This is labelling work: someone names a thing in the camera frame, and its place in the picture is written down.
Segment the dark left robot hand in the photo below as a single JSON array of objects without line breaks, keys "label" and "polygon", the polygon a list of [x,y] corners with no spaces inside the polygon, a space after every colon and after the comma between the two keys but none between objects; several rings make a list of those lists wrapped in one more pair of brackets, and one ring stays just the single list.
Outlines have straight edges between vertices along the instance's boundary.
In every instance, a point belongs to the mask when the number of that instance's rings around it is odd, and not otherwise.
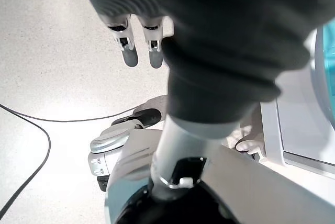
[{"label": "dark left robot hand", "polygon": [[309,62],[304,41],[334,17],[334,0],[90,1],[108,26],[127,14],[173,21],[161,44],[170,73],[151,175],[159,199],[200,179],[212,141],[280,95],[277,77]]}]

